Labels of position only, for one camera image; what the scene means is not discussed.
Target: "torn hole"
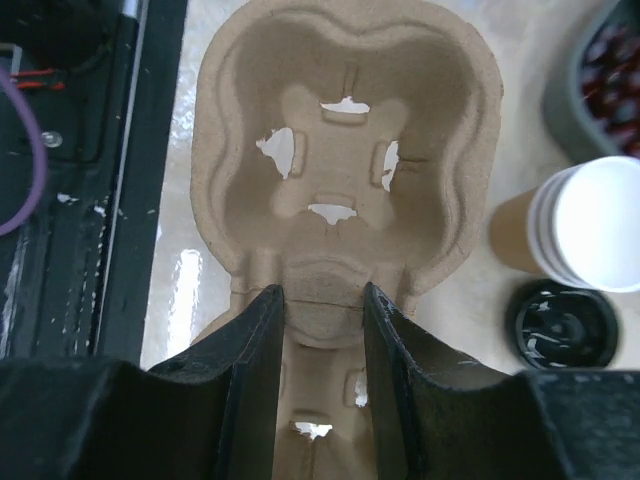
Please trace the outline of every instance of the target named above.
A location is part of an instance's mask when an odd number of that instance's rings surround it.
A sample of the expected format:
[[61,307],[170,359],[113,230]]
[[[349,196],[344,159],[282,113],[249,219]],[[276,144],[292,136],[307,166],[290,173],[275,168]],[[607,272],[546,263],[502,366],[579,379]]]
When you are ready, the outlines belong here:
[[393,175],[396,173],[398,160],[400,160],[398,157],[398,141],[394,140],[389,144],[387,153],[384,155],[384,175],[382,175],[382,186],[387,192],[391,191],[391,180],[393,180]]
[[361,372],[356,377],[356,405],[360,408],[364,407],[369,401],[367,394],[367,374]]
[[309,210],[324,217],[329,225],[335,225],[338,220],[348,220],[351,217],[358,216],[353,208],[343,207],[342,205],[331,205],[327,203],[314,203],[309,205]]
[[371,110],[369,105],[366,103],[354,102],[353,98],[350,96],[344,97],[340,100],[340,103],[321,103],[320,106],[330,112],[355,113],[359,115],[369,113],[369,110]]
[[317,437],[324,437],[333,428],[333,425],[319,425],[317,423],[296,422],[296,430],[302,435],[308,436],[312,441]]
[[264,155],[273,159],[278,172],[280,172],[282,178],[286,180],[289,177],[291,165],[293,164],[295,148],[293,130],[289,127],[271,130],[269,139],[265,137],[258,140],[256,147],[258,147]]

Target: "stacked paper cups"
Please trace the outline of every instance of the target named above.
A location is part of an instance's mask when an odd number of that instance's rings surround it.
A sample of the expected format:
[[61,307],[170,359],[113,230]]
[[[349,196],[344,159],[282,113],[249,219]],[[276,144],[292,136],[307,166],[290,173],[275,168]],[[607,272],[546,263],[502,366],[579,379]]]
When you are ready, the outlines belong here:
[[640,290],[640,161],[605,157],[563,170],[498,207],[500,260],[564,285]]

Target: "black lid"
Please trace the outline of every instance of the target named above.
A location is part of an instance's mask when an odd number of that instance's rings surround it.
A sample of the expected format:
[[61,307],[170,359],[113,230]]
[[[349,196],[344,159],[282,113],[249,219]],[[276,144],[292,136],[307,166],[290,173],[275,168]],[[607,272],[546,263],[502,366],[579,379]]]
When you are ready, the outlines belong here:
[[616,314],[601,293],[551,280],[516,291],[506,321],[517,354],[536,368],[605,367],[618,345]]

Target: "cup rim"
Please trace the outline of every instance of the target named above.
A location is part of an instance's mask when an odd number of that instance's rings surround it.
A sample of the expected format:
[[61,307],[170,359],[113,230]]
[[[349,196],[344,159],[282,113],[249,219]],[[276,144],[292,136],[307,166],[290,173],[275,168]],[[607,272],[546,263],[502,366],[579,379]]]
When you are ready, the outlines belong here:
[[543,201],[541,205],[543,211],[540,212],[541,215],[538,219],[538,228],[540,229],[542,253],[546,256],[547,261],[554,266],[558,275],[567,280],[568,283],[565,282],[565,284],[575,288],[593,288],[588,282],[580,278],[580,276],[571,269],[567,262],[564,261],[564,258],[560,256],[558,245],[555,243],[555,207],[562,188],[568,179],[571,178],[571,175],[573,175],[580,167],[581,165],[577,165],[557,174],[557,181],[551,186],[546,198],[544,199],[547,200],[547,202],[545,203]]
[[[560,247],[560,237],[558,234],[559,219],[558,219],[558,216],[556,215],[557,206],[562,202],[563,198],[566,198],[567,187],[572,183],[580,181],[580,179],[586,174],[585,172],[588,172],[590,170],[590,167],[593,168],[593,166],[596,163],[598,166],[601,166],[604,163],[611,163],[611,164],[623,163],[625,165],[633,165],[634,168],[637,168],[640,171],[640,161],[637,158],[629,157],[625,155],[614,155],[614,156],[597,158],[595,160],[592,160],[591,162],[587,162],[583,165],[580,165],[580,168],[566,180],[566,182],[563,185],[563,188],[561,189],[558,195],[556,203],[554,205],[552,232],[554,235],[554,243],[558,246],[557,248],[558,254],[560,255],[560,258],[562,259],[563,263],[566,264],[567,266],[570,266],[570,262],[567,259],[566,254],[562,251],[562,248]],[[589,285],[591,285],[591,288],[597,289],[597,290],[602,290],[602,291],[611,292],[611,293],[631,293],[631,292],[636,292],[640,290],[640,274],[636,282],[625,285],[625,286],[621,286],[621,287],[612,287],[612,286],[605,285],[604,283],[599,281],[592,281],[591,279],[587,279],[582,275],[577,275],[577,276],[583,279]]]
[[529,251],[533,259],[547,276],[563,285],[575,286],[571,279],[564,278],[564,275],[561,275],[558,269],[553,267],[551,261],[544,253],[541,242],[540,210],[542,209],[544,200],[548,198],[550,191],[562,178],[562,173],[563,171],[552,175],[534,194],[527,212],[527,243],[529,244]]

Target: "molded pulp tray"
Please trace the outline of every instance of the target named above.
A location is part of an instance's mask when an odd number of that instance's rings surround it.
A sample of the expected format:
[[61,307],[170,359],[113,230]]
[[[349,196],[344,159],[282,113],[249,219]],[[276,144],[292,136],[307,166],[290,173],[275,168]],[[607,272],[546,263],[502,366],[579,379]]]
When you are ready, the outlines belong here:
[[[322,106],[346,97],[369,110]],[[364,287],[376,283],[411,316],[469,255],[501,98],[495,58],[476,30],[418,0],[255,0],[215,35],[198,79],[191,197],[232,293],[203,335],[265,286],[284,286],[277,464],[300,458],[294,444],[306,448],[289,425],[330,424],[329,457],[349,466],[325,466],[335,473],[327,478],[374,478],[369,414],[356,401]],[[256,142],[285,127],[294,151],[283,178]],[[387,192],[385,156],[396,141]],[[314,204],[355,216],[331,225]]]

